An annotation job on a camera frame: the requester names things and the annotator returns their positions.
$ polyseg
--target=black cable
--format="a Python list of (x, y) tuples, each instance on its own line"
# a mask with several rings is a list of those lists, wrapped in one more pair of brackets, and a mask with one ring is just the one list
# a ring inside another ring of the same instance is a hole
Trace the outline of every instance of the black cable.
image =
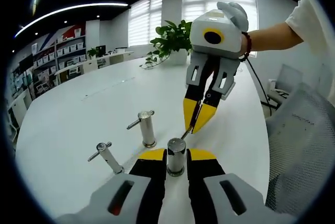
[(271, 107), (270, 107), (270, 103), (269, 103), (269, 100), (268, 100), (268, 98), (267, 98), (267, 95), (266, 95), (266, 93), (265, 93), (265, 91), (264, 91), (263, 85), (262, 85), (262, 83), (261, 83), (260, 79), (258, 78), (258, 76), (257, 76), (257, 74), (256, 74), (256, 71), (253, 69), (253, 67), (252, 67), (252, 65), (251, 65), (251, 63), (250, 63), (250, 61), (249, 61), (249, 59), (248, 59), (248, 58), (247, 58), (247, 61), (248, 61), (249, 65), (250, 65), (250, 67), (251, 67), (251, 69), (252, 69), (253, 73), (255, 74), (255, 76), (256, 76), (256, 78), (257, 78), (258, 82), (259, 82), (259, 83), (260, 83), (260, 85), (261, 85), (261, 88), (262, 88), (263, 94), (264, 94), (264, 96), (265, 96), (265, 99), (266, 99), (266, 101), (267, 101), (267, 105), (268, 105), (268, 107), (269, 107), (269, 109), (270, 109), (270, 116), (272, 116), (272, 110), (271, 110)]

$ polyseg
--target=metal pin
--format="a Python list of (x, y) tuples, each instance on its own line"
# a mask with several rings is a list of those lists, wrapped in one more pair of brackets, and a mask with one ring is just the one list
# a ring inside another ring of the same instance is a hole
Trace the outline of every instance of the metal pin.
[(98, 150), (96, 153), (94, 153), (88, 161), (91, 161), (95, 157), (97, 157), (99, 154), (103, 159), (107, 162), (107, 164), (113, 169), (113, 172), (118, 174), (124, 172), (124, 168), (116, 161), (114, 156), (109, 151), (108, 147), (111, 147), (111, 142), (105, 143), (99, 143), (96, 146), (96, 149)]
[(193, 126), (190, 126), (182, 135), (181, 139), (184, 140), (186, 138), (186, 136), (191, 132), (191, 130), (193, 129)]
[(138, 123), (142, 132), (143, 145), (147, 148), (153, 148), (156, 145), (156, 138), (153, 134), (153, 126), (151, 116), (154, 115), (154, 111), (141, 111), (138, 113), (138, 120), (128, 125), (127, 130), (131, 129)]
[(186, 142), (183, 139), (170, 139), (167, 145), (167, 173), (178, 177), (184, 173)]

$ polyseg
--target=potted plant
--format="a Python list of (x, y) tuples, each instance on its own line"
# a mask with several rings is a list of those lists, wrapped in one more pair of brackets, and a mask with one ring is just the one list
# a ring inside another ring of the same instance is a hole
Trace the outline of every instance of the potted plant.
[(167, 26), (156, 27), (157, 37), (150, 42), (155, 50), (147, 54), (145, 67), (148, 69), (163, 63), (168, 58), (172, 64), (185, 64), (187, 54), (191, 51), (192, 45), (189, 40), (189, 32), (192, 22), (182, 20), (177, 26), (171, 21), (166, 21)]
[(91, 48), (90, 50), (87, 51), (87, 55), (89, 56), (90, 59), (95, 59), (97, 54), (98, 51), (96, 48)]

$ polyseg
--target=desk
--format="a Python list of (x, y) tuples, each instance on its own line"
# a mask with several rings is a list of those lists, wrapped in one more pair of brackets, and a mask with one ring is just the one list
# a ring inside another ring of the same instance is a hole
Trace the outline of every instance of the desk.
[(31, 96), (28, 89), (25, 89), (20, 95), (17, 96), (7, 107), (8, 110), (12, 109), (15, 119), (21, 127), (23, 118), (26, 115), (27, 109), (31, 104)]
[[(136, 59), (81, 75), (35, 99), (18, 136), (16, 162), (28, 188), (52, 218), (85, 207), (93, 191), (113, 173), (97, 157), (87, 159), (99, 142), (113, 143), (110, 151), (129, 172), (142, 145), (140, 127), (126, 130), (141, 110), (154, 110), (155, 148), (184, 129), (183, 98), (187, 66), (143, 70)], [(261, 103), (244, 63), (236, 85), (215, 116), (187, 148), (211, 151), (226, 173), (235, 173), (263, 195), (270, 172), (269, 144)], [(188, 198), (187, 173), (166, 176), (165, 199), (159, 223), (194, 223)]]

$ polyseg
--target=white table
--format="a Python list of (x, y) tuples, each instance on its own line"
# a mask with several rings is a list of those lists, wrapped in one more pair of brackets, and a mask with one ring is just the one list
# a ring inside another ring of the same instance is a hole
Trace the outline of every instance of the white table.
[[(101, 157), (87, 162), (99, 142), (111, 141), (111, 152), (130, 171), (145, 151), (140, 128), (126, 130), (139, 111), (155, 111), (155, 148), (166, 148), (169, 139), (185, 131), (186, 66), (143, 70), (143, 62), (136, 59), (90, 72), (32, 102), (18, 136), (16, 161), (32, 194), (52, 218), (85, 207), (91, 193), (113, 176)], [(214, 153), (226, 173), (248, 182), (265, 202), (270, 157), (263, 111), (245, 64), (235, 80), (211, 121), (185, 140), (188, 148)], [(187, 172), (177, 178), (167, 175), (165, 188), (159, 223), (194, 223)]]

